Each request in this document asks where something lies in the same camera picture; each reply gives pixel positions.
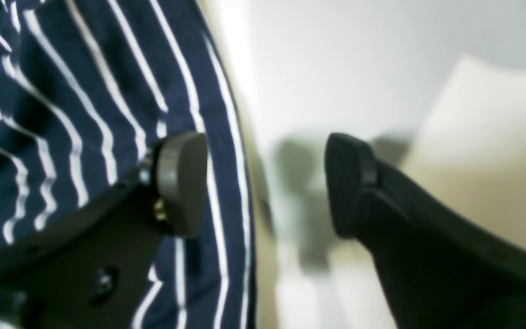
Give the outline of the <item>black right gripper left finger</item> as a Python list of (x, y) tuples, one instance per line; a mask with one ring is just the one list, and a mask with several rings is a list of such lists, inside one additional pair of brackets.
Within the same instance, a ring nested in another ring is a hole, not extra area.
[(0, 325), (129, 327), (163, 238), (200, 233), (207, 154), (204, 133), (159, 140), (92, 202), (0, 249)]

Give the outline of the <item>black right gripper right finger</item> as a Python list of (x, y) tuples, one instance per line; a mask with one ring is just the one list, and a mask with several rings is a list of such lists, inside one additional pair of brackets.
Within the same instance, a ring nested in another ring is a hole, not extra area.
[(526, 251), (466, 221), (369, 144), (331, 133), (332, 225), (367, 248), (399, 329), (526, 329)]

